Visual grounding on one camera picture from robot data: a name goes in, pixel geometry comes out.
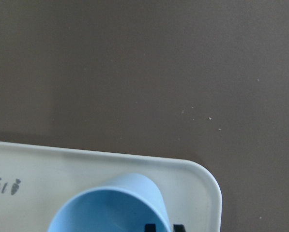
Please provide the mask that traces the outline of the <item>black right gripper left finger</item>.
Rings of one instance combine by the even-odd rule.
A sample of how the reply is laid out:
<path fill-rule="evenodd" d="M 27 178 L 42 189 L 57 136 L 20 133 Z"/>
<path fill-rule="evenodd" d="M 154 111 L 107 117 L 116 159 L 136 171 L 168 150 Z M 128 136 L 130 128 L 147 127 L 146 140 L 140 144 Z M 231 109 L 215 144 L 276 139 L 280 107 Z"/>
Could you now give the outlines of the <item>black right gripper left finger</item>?
<path fill-rule="evenodd" d="M 155 224 L 146 224 L 145 225 L 145 232 L 156 232 L 156 225 Z"/>

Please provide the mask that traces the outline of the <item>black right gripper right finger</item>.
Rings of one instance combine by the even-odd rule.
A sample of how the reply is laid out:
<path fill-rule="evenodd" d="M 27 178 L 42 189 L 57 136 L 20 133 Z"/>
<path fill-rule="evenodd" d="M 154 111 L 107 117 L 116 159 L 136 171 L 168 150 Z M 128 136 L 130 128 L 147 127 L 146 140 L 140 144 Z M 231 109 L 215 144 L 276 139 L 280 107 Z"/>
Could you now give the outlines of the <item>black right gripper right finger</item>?
<path fill-rule="evenodd" d="M 185 226 L 183 224 L 174 224 L 173 225 L 174 232 L 185 232 Z"/>

